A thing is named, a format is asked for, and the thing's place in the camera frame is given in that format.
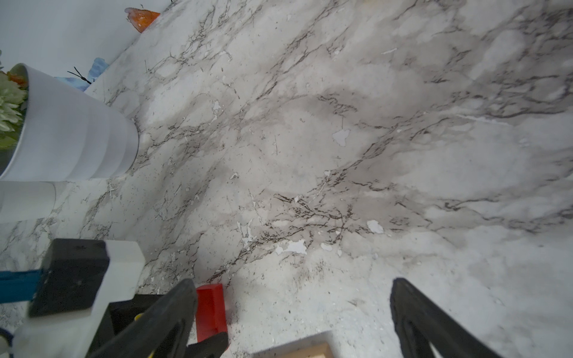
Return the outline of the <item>natural wood block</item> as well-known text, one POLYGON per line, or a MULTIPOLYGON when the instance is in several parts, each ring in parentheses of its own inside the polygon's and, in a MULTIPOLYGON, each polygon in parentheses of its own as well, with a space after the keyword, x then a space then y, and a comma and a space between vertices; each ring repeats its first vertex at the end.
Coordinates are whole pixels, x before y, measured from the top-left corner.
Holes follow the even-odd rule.
POLYGON ((331 333, 329 331, 314 334, 309 337, 285 343, 264 351, 253 353, 252 357, 328 357, 336 355, 331 347, 331 333))

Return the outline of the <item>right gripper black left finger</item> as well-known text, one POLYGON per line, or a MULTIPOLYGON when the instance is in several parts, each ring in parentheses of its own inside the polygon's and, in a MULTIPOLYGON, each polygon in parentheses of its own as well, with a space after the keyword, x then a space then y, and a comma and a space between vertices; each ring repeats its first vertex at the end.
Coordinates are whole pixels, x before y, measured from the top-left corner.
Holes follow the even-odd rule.
POLYGON ((195 320, 195 284, 182 280, 91 357, 183 357, 195 320))

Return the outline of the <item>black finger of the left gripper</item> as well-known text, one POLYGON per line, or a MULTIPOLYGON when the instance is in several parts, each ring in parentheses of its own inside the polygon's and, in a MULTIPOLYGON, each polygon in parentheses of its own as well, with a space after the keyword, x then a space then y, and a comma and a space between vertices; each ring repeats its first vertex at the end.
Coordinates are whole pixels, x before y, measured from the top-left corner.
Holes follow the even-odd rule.
POLYGON ((221 332, 201 342, 188 345, 184 358, 220 358, 228 347, 228 333, 221 332))

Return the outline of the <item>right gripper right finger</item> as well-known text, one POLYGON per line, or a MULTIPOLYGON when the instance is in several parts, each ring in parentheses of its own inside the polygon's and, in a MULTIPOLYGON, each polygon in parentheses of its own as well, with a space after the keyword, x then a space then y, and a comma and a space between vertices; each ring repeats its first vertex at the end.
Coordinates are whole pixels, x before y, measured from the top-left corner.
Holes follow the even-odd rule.
POLYGON ((410 281, 392 282, 390 310, 403 357, 498 357, 410 281))

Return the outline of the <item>red block short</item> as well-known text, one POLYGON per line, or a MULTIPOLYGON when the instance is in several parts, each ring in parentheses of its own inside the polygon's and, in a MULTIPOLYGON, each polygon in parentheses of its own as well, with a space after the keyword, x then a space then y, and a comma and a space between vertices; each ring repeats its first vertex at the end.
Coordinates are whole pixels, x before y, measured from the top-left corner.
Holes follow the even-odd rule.
POLYGON ((221 283, 200 286, 196 289, 198 308, 195 325, 198 342, 220 333, 227 333, 225 299, 221 283))

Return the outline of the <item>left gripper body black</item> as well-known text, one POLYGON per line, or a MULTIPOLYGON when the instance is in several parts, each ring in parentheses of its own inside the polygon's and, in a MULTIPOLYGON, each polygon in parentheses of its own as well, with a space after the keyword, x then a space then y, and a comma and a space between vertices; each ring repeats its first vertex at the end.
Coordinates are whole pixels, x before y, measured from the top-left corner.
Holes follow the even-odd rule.
POLYGON ((130 301, 110 303, 104 312, 86 357, 93 357, 128 326, 140 319, 160 298, 162 295, 136 294, 130 301))

